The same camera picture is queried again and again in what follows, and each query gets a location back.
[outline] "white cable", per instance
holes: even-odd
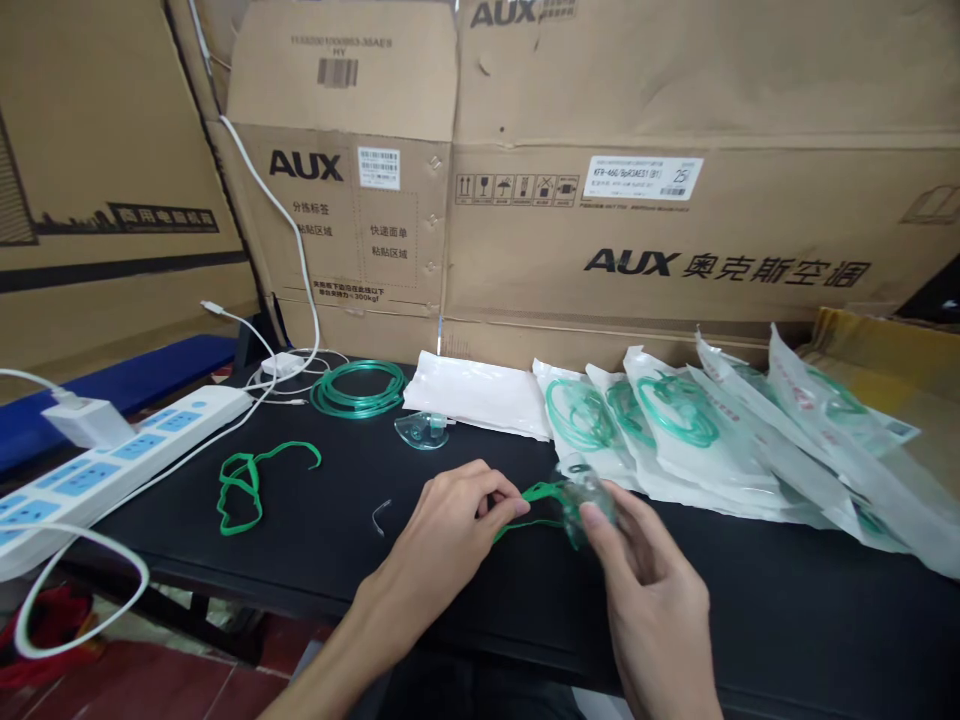
[[[13,370],[12,368],[0,368],[0,375],[9,375],[10,377],[20,378],[21,380],[30,380],[38,385],[43,385],[45,388],[50,390],[51,394],[53,395],[53,399],[65,407],[73,408],[74,410],[83,407],[84,401],[78,398],[73,392],[67,390],[65,387],[60,387],[56,383],[50,382],[46,378],[42,378],[39,375],[24,372],[23,370]]]
[[[310,352],[310,348],[297,348],[297,349],[295,349],[295,350],[290,350],[289,352],[290,352],[291,355],[293,355],[294,353],[303,353],[303,352],[307,352],[307,353],[308,353],[308,352]],[[344,361],[345,363],[350,362],[350,358],[348,358],[346,355],[344,355],[344,354],[341,353],[341,352],[337,352],[336,350],[331,350],[330,348],[320,348],[320,350],[318,350],[317,352],[318,352],[318,353],[330,353],[331,355],[337,355],[338,357],[343,358],[343,361]],[[326,360],[324,360],[323,358],[318,357],[318,358],[315,358],[315,360],[316,360],[317,362],[322,362],[324,365],[326,365],[326,369],[324,369],[324,370],[310,370],[310,369],[308,369],[307,367],[304,367],[303,370],[301,370],[301,372],[303,372],[304,374],[307,374],[307,375],[325,375],[326,373],[330,372],[330,370],[332,370],[332,368],[330,367],[330,363],[327,362]],[[257,368],[256,371],[253,373],[253,375],[251,375],[251,376],[247,379],[247,385],[244,386],[244,390],[247,390],[247,389],[249,388],[249,386],[253,385],[254,383],[259,383],[259,382],[260,382],[260,378],[262,378],[262,377],[263,377],[263,368],[262,368],[262,367]],[[288,377],[280,378],[280,382],[284,382],[285,380],[287,380],[287,379],[290,378],[290,377],[293,377],[293,375],[289,375]],[[298,388],[298,389],[296,389],[296,390],[274,390],[274,391],[272,391],[270,394],[271,394],[271,395],[299,395],[300,393],[307,392],[311,387],[312,387],[311,385],[305,385],[304,387]]]
[[[307,359],[307,362],[304,363],[303,367],[298,369],[296,372],[284,378],[285,380],[287,380],[291,377],[294,377],[295,375],[298,375],[300,372],[303,371],[304,368],[310,365],[314,361],[314,359],[317,356],[317,353],[320,350],[320,317],[317,314],[317,305],[313,297],[313,291],[310,289],[310,273],[307,270],[307,255],[303,247],[303,236],[300,234],[300,228],[297,227],[297,224],[293,221],[293,218],[290,217],[290,214],[284,209],[283,205],[280,204],[277,198],[274,197],[273,193],[270,192],[269,188],[267,188],[266,184],[264,184],[263,180],[257,174],[257,171],[253,167],[253,163],[250,162],[250,157],[247,155],[246,148],[244,148],[243,143],[240,141],[240,137],[237,135],[236,130],[233,129],[233,124],[223,115],[220,116],[220,120],[226,126],[227,131],[230,133],[230,136],[233,138],[233,141],[237,144],[237,149],[240,151],[240,155],[243,158],[243,161],[246,163],[247,169],[253,175],[254,180],[257,181],[257,184],[260,186],[260,189],[263,190],[266,196],[270,199],[270,202],[273,203],[274,207],[276,207],[277,210],[280,211],[280,214],[283,215],[283,217],[286,219],[286,221],[290,223],[290,227],[293,228],[293,232],[297,238],[297,249],[300,251],[300,269],[303,271],[304,288],[306,289],[307,297],[310,299],[310,310],[313,314],[314,341],[313,341],[313,349],[310,351],[310,356]],[[256,328],[254,328],[246,320],[226,312],[222,307],[220,307],[219,305],[216,305],[215,303],[208,303],[205,301],[203,305],[211,312],[226,315],[230,318],[238,320],[239,322],[242,322],[245,325],[247,325],[247,327],[249,327],[254,332],[254,334],[257,336],[260,342],[263,343],[264,347],[267,349],[267,352],[270,353],[270,356],[276,357],[276,355],[273,352],[273,349],[270,347],[267,341],[264,340],[263,336],[259,332],[257,332]],[[30,373],[24,373],[19,370],[4,370],[3,373],[7,375],[13,375],[15,377],[21,377],[27,380],[33,380],[35,382],[39,382],[41,385],[45,385],[46,387],[49,387],[51,390],[54,390],[55,394],[57,392],[63,392],[63,393],[69,393],[70,395],[73,395],[68,390],[65,390],[64,388],[61,388],[57,385],[54,385],[53,383],[47,380],[44,380],[43,378],[40,378],[36,375],[31,375]],[[130,502],[141,493],[146,492],[161,480],[165,480],[170,475],[172,475],[177,470],[179,470],[181,467],[183,467],[188,462],[190,462],[199,453],[206,450],[208,447],[213,445],[215,442],[217,442],[224,436],[229,435],[237,428],[242,427],[247,422],[247,420],[250,419],[250,416],[253,415],[256,409],[266,401],[267,396],[273,391],[274,387],[277,384],[277,381],[278,381],[277,377],[274,376],[270,382],[258,383],[245,388],[246,390],[257,390],[257,389],[267,388],[267,390],[260,397],[254,400],[253,405],[247,411],[247,414],[244,415],[243,418],[241,418],[240,422],[238,422],[236,425],[231,425],[230,427],[224,429],[217,435],[214,435],[212,438],[207,440],[202,445],[199,445],[198,447],[194,448],[192,452],[188,453],[183,458],[181,458],[179,462],[171,466],[166,472],[163,472],[160,475],[157,475],[155,478],[153,478],[149,482],[144,483],[139,488],[134,490],[132,493],[124,497],[116,505],[106,510],[102,515],[100,515],[100,517],[98,517],[94,521],[93,524],[100,522],[107,515],[112,513],[114,510]],[[111,623],[116,622],[116,620],[121,615],[123,615],[131,607],[133,607],[134,603],[136,603],[137,600],[140,599],[140,597],[146,591],[147,586],[149,585],[150,570],[147,567],[147,564],[143,561],[143,559],[139,555],[137,555],[135,552],[130,550],[129,548],[116,542],[115,540],[111,540],[110,538],[104,535],[101,535],[100,533],[94,532],[93,530],[90,530],[88,528],[76,527],[76,526],[67,525],[64,523],[29,523],[29,524],[19,525],[18,527],[25,530],[30,530],[30,529],[57,530],[60,532],[70,532],[78,537],[85,537],[88,540],[92,540],[93,542],[98,543],[109,550],[113,550],[114,552],[128,559],[133,564],[133,566],[137,569],[137,572],[140,574],[140,586],[137,588],[137,591],[133,594],[130,600],[128,600],[123,607],[117,610],[117,612],[111,615],[107,620],[103,621],[99,627],[94,628],[93,630],[86,633],[82,637],[76,638],[75,640],[72,640],[71,642],[66,643],[64,645],[60,645],[54,648],[43,648],[43,649],[36,648],[30,643],[30,639],[28,636],[29,635],[28,621],[30,618],[30,613],[33,611],[33,605],[37,599],[37,596],[40,594],[40,591],[43,589],[44,582],[46,582],[47,578],[50,576],[50,573],[53,572],[53,568],[56,567],[56,564],[58,562],[60,562],[60,559],[66,554],[67,550],[70,549],[70,546],[73,545],[73,543],[76,541],[76,537],[70,542],[68,542],[63,548],[57,551],[57,553],[53,557],[51,557],[50,560],[47,562],[47,565],[41,571],[36,581],[34,581],[33,586],[30,588],[30,592],[27,593],[27,598],[20,609],[19,615],[17,616],[17,625],[14,632],[14,644],[17,648],[17,651],[24,657],[31,658],[31,659],[52,657],[54,655],[59,655],[62,652],[66,652],[67,650],[73,649],[78,645],[82,644],[83,642],[86,642],[90,638],[99,634],[104,628],[108,627]]]
[[[236,320],[239,320],[240,322],[242,322],[242,323],[244,323],[245,325],[247,325],[247,327],[249,327],[251,330],[253,330],[254,334],[260,339],[260,342],[263,343],[263,346],[267,349],[267,352],[270,353],[271,357],[276,357],[276,356],[274,355],[274,352],[273,352],[273,350],[271,349],[270,345],[267,344],[267,341],[263,339],[263,336],[262,336],[260,333],[258,333],[257,330],[256,330],[256,328],[254,328],[249,322],[247,322],[247,321],[244,320],[243,318],[239,318],[239,317],[237,317],[237,316],[235,316],[235,315],[231,315],[230,313],[227,313],[227,312],[223,311],[222,308],[220,308],[220,310],[221,310],[221,313],[222,313],[222,314],[228,315],[228,316],[230,316],[230,317],[232,317],[232,318],[234,318],[234,319],[236,319]],[[213,445],[217,440],[219,440],[220,438],[224,437],[225,435],[228,435],[228,434],[232,433],[232,432],[233,432],[234,430],[236,430],[237,428],[241,427],[244,423],[247,422],[247,420],[250,419],[250,416],[253,415],[254,411],[255,411],[258,407],[260,407],[260,405],[263,403],[264,399],[265,399],[265,398],[267,397],[267,395],[270,393],[270,390],[272,390],[272,389],[273,389],[273,386],[276,385],[276,384],[277,384],[277,378],[274,377],[274,378],[273,378],[273,382],[272,382],[272,383],[268,383],[268,385],[270,386],[270,389],[267,390],[267,392],[265,392],[263,395],[261,395],[259,398],[257,398],[257,399],[254,401],[253,405],[252,405],[252,406],[250,407],[250,409],[247,411],[247,414],[243,416],[243,418],[240,420],[240,422],[238,422],[236,425],[231,425],[230,427],[226,428],[225,430],[223,430],[223,431],[220,432],[219,434],[217,434],[217,435],[213,436],[212,438],[210,438],[209,440],[207,440],[207,441],[206,441],[205,443],[203,443],[202,445],[194,448],[194,450],[193,450],[192,452],[188,453],[186,456],[184,456],[183,458],[181,458],[179,462],[177,462],[176,464],[174,464],[174,465],[173,465],[170,469],[168,469],[166,472],[161,473],[160,475],[157,475],[157,477],[153,478],[150,482],[144,483],[144,484],[141,485],[139,488],[137,488],[136,490],[134,490],[132,493],[130,493],[129,495],[127,495],[126,497],[124,497],[124,498],[123,498],[120,502],[118,502],[116,505],[114,505],[113,507],[111,507],[110,509],[108,509],[106,512],[104,512],[100,517],[98,517],[98,518],[93,522],[93,524],[94,524],[94,525],[97,524],[98,522],[100,522],[101,520],[103,520],[107,515],[109,515],[110,513],[112,513],[114,510],[116,510],[117,508],[121,507],[122,505],[125,505],[126,503],[130,502],[131,500],[133,500],[133,498],[135,498],[135,497],[137,497],[138,495],[140,495],[140,493],[146,492],[147,490],[149,490],[150,488],[152,488],[154,485],[156,485],[156,484],[157,484],[158,482],[160,482],[161,480],[165,480],[165,479],[168,478],[171,474],[173,474],[174,472],[176,472],[177,470],[179,470],[181,467],[183,467],[184,465],[186,465],[188,462],[190,462],[190,461],[191,461],[194,457],[196,457],[199,453],[201,453],[202,451],[206,450],[208,447],[210,447],[211,445]],[[99,634],[104,628],[106,628],[107,626],[109,626],[111,623],[116,622],[116,620],[117,620],[121,615],[123,615],[125,612],[127,612],[127,610],[129,610],[131,607],[133,607],[133,604],[134,604],[137,600],[139,600],[139,599],[140,599],[140,596],[143,595],[143,593],[146,591],[147,585],[148,585],[149,582],[150,582],[150,571],[149,571],[149,568],[147,568],[147,564],[143,561],[143,559],[142,559],[139,555],[137,555],[135,552],[133,552],[133,550],[130,550],[129,548],[125,547],[124,545],[118,543],[116,540],[111,540],[110,538],[106,537],[105,535],[101,535],[100,533],[94,532],[93,530],[89,530],[89,529],[87,529],[87,528],[82,528],[82,527],[77,527],[77,526],[74,526],[74,525],[68,525],[68,524],[65,524],[65,523],[54,523],[54,522],[51,522],[51,523],[44,523],[44,522],[39,522],[39,523],[24,523],[24,524],[22,524],[22,525],[19,525],[19,524],[18,524],[16,527],[17,527],[17,528],[22,528],[22,529],[25,529],[25,530],[30,530],[30,529],[33,529],[33,530],[59,530],[59,531],[61,531],[61,532],[70,532],[70,533],[73,533],[74,535],[77,535],[77,536],[80,536],[80,537],[85,537],[85,538],[87,538],[88,540],[92,540],[93,542],[95,542],[95,543],[97,543],[97,544],[99,544],[99,545],[102,545],[103,547],[107,548],[108,550],[113,550],[114,552],[122,555],[122,556],[125,557],[127,560],[129,560],[129,561],[133,564],[133,566],[137,569],[137,572],[140,573],[140,587],[137,588],[137,591],[133,594],[133,597],[131,597],[123,607],[121,607],[119,610],[117,610],[117,611],[116,611],[113,615],[111,615],[107,620],[104,620],[102,623],[100,623],[99,627],[95,628],[94,630],[91,630],[91,631],[88,632],[86,635],[83,635],[82,637],[77,638],[76,640],[72,640],[72,641],[70,641],[70,642],[68,642],[68,643],[65,643],[65,644],[63,644],[63,645],[58,645],[57,647],[53,647],[53,648],[43,648],[43,649],[34,647],[33,644],[31,644],[31,642],[30,642],[30,639],[29,639],[29,637],[28,637],[28,632],[27,632],[27,627],[28,627],[28,625],[29,625],[28,620],[29,620],[29,618],[30,618],[30,613],[33,611],[33,604],[34,604],[34,602],[35,602],[36,599],[37,599],[37,595],[39,595],[39,594],[40,594],[40,591],[43,589],[43,584],[46,582],[47,578],[50,576],[50,573],[53,572],[53,568],[56,567],[56,565],[57,565],[58,562],[60,562],[60,558],[62,558],[62,557],[66,554],[67,550],[70,549],[70,546],[73,545],[73,543],[76,541],[76,538],[74,538],[73,540],[71,540],[70,542],[68,542],[64,547],[62,547],[60,550],[58,550],[57,553],[56,553],[53,557],[50,558],[50,560],[47,562],[46,566],[43,568],[43,571],[40,573],[40,575],[37,576],[37,579],[34,581],[33,586],[30,588],[30,592],[27,593],[27,598],[26,598],[26,600],[24,600],[24,602],[23,602],[23,607],[21,607],[21,609],[20,609],[20,614],[17,616],[17,626],[16,626],[16,629],[15,629],[15,631],[14,631],[13,640],[14,640],[14,644],[16,645],[17,652],[19,652],[21,655],[23,655],[23,656],[26,657],[26,658],[30,658],[30,659],[32,659],[32,660],[37,660],[37,659],[40,659],[40,658],[53,657],[54,655],[59,655],[59,654],[62,653],[62,652],[66,652],[67,650],[71,650],[71,649],[77,647],[78,645],[82,644],[83,642],[86,642],[87,640],[89,640],[90,638],[92,638],[94,635]]]
[[[299,375],[303,372],[303,368],[310,365],[314,358],[316,358],[317,353],[320,350],[320,316],[317,315],[317,303],[313,297],[313,290],[310,285],[310,273],[307,271],[307,254],[303,249],[303,236],[300,234],[300,228],[297,227],[297,224],[293,221],[293,218],[290,217],[290,213],[287,212],[286,208],[280,204],[280,201],[270,192],[270,188],[267,187],[266,183],[263,182],[263,179],[257,173],[256,169],[253,167],[253,163],[250,162],[250,156],[247,155],[247,149],[243,146],[243,142],[240,140],[240,136],[237,135],[237,131],[233,129],[233,123],[231,123],[225,115],[220,116],[220,121],[223,123],[224,127],[227,128],[227,132],[230,133],[230,137],[233,138],[233,141],[237,144],[237,149],[240,151],[240,157],[243,158],[243,162],[247,165],[247,170],[250,171],[250,174],[253,175],[253,179],[257,181],[257,185],[260,186],[260,189],[263,190],[264,194],[270,199],[270,202],[273,203],[273,206],[280,211],[280,214],[290,223],[290,227],[293,228],[293,232],[297,236],[297,249],[300,251],[300,269],[303,271],[303,287],[307,293],[307,297],[310,300],[310,312],[313,314],[313,350],[310,353],[310,357],[307,358],[307,362],[298,369],[296,372],[288,375],[284,380],[289,380],[296,375]],[[264,388],[270,383],[258,383],[251,385],[246,388],[246,390],[259,390]]]
[[[27,593],[27,599],[23,601],[23,607],[20,609],[20,615],[17,618],[17,626],[14,630],[13,640],[16,644],[17,652],[19,652],[25,658],[29,658],[30,660],[42,660],[43,658],[59,655],[67,650],[73,650],[75,647],[80,647],[90,638],[94,637],[95,635],[99,635],[101,632],[106,630],[106,628],[116,622],[121,615],[132,608],[133,604],[140,599],[140,596],[146,592],[147,587],[150,585],[150,568],[147,567],[147,564],[143,561],[143,559],[126,546],[118,543],[116,540],[111,540],[106,535],[101,535],[100,533],[89,530],[88,528],[75,527],[73,525],[66,525],[63,523],[23,523],[18,524],[16,527],[21,530],[58,530],[60,532],[70,533],[71,535],[84,537],[87,540],[92,540],[108,550],[113,550],[115,553],[117,553],[117,555],[120,555],[124,559],[130,561],[130,564],[133,565],[140,574],[140,586],[137,588],[137,591],[130,597],[129,600],[127,600],[123,607],[117,610],[102,623],[97,625],[97,627],[95,627],[93,630],[90,630],[75,640],[71,640],[63,645],[58,645],[57,647],[38,648],[30,642],[30,637],[27,633],[27,626],[29,625],[27,618],[30,616],[30,611],[33,609],[33,604],[37,599],[37,595],[40,594],[44,583],[46,583],[47,578],[53,571],[54,565],[56,565],[55,562],[47,563],[47,566],[43,569],[43,572],[40,573],[36,582],[33,583],[33,587],[30,588],[30,592]],[[64,550],[61,550],[55,556],[57,560],[59,560],[60,556],[63,555]]]
[[[25,373],[23,370],[11,370],[9,368],[0,368],[0,375],[10,375],[11,377],[18,377],[21,380],[31,380],[38,385],[43,385],[48,390],[53,392],[67,392],[66,388],[62,388],[56,383],[52,383],[49,380],[46,380],[39,375],[34,375],[33,373]]]

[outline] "black tabletop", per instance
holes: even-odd
[[[405,371],[412,376],[413,368]],[[384,382],[355,374],[344,390]],[[341,616],[386,557],[437,473],[475,458],[521,490],[545,480],[553,445],[458,424],[418,451],[396,410],[361,421],[310,406],[264,405],[236,432],[96,529],[141,553],[158,576],[202,583],[303,617]],[[236,452],[311,442],[260,465],[264,518],[219,532],[221,463]],[[385,538],[376,532],[378,515]],[[246,517],[246,496],[229,507]],[[915,558],[870,550],[836,531],[731,518],[653,503],[710,589],[717,683],[728,717],[960,717],[960,586]],[[89,561],[79,545],[73,556]],[[425,642],[522,663],[586,687],[618,687],[602,573],[561,530],[508,533]],[[738,714],[749,710],[753,714]]]

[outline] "white power strip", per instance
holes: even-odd
[[[140,423],[133,440],[113,450],[88,450],[7,495],[0,500],[0,527],[88,527],[252,403],[242,390],[202,387]],[[0,582],[32,570],[71,540],[66,533],[0,530]]]

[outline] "power plug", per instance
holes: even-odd
[[[40,414],[77,447],[111,449],[137,434],[113,403],[69,395],[67,401]]]
[[[292,353],[277,353],[260,363],[260,367],[267,375],[273,375],[278,380],[282,380],[297,372],[306,362],[305,358]]]

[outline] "barcode label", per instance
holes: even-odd
[[[893,435],[894,439],[900,444],[910,442],[922,431],[920,428],[905,423],[902,420],[897,420],[895,417],[890,417],[886,413],[882,413],[879,410],[874,410],[873,408],[867,408],[870,411],[870,414],[873,415],[877,420],[880,421],[880,424],[883,425],[884,430]]]
[[[356,87],[360,61],[347,58],[320,58],[317,85],[328,88]]]
[[[360,187],[378,190],[400,189],[400,151],[384,148],[357,148]]]
[[[594,155],[583,197],[686,202],[702,167],[703,158]]]

